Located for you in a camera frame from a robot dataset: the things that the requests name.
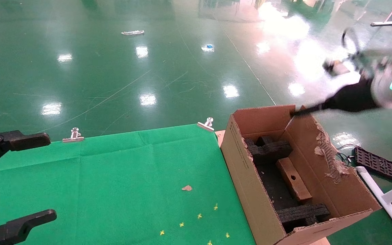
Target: wire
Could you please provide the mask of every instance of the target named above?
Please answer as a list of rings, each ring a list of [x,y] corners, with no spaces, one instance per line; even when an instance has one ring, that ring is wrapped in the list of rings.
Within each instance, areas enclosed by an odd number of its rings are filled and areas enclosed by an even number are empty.
[[[353,146],[353,147],[358,147],[358,148],[361,148],[361,149],[362,149],[362,147],[357,146],[357,145],[354,145],[354,144],[345,144],[344,146],[338,147],[337,150],[343,149],[343,148],[345,148],[345,147],[347,147],[347,146]]]
[[[336,153],[336,155],[337,155],[339,158],[341,158],[341,160],[343,161],[343,163],[344,163],[346,166],[349,166],[349,163],[352,162],[352,160],[350,160],[350,158],[351,158],[352,156],[347,156],[347,155],[345,155],[344,153],[341,153],[341,152]]]

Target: open cardboard box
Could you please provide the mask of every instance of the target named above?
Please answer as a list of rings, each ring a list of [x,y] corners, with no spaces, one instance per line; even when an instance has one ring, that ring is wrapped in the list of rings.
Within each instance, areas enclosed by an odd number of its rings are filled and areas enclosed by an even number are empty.
[[[237,110],[221,145],[257,245],[308,245],[381,208],[354,168],[339,173],[328,163],[328,156],[316,154],[318,146],[325,148],[317,138],[326,134],[312,116],[294,118],[288,124],[294,109],[284,105]],[[262,135],[289,142],[293,148],[289,159],[312,195],[309,204],[324,203],[331,212],[328,221],[285,232],[244,143],[244,138],[256,141]]]

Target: green cloth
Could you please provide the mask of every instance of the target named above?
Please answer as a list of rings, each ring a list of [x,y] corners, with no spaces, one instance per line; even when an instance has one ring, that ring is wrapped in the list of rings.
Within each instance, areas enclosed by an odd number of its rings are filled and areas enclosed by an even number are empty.
[[[215,134],[196,125],[4,155],[0,225],[49,208],[23,244],[255,244]]]

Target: black plastic tray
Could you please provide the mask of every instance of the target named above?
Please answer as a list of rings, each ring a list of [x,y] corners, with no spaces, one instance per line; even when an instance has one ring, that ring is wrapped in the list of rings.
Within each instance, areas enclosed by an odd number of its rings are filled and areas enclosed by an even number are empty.
[[[392,161],[388,161],[359,147],[355,147],[352,150],[352,155],[355,156],[356,166],[363,166],[367,171],[392,180]]]

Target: clip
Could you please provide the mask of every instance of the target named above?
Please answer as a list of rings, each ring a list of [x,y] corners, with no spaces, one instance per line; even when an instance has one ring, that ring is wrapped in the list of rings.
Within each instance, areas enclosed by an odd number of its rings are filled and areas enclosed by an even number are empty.
[[[211,127],[213,125],[213,121],[214,121],[214,119],[212,117],[209,117],[209,118],[207,118],[206,123],[203,124],[201,122],[198,122],[197,125],[199,127],[203,128],[204,130],[208,130],[210,132],[213,132],[214,129]]]
[[[73,128],[71,130],[71,134],[70,134],[70,138],[64,138],[63,142],[67,143],[67,142],[78,142],[78,141],[83,141],[84,137],[81,137],[81,133],[78,132],[79,129],[78,128]]]

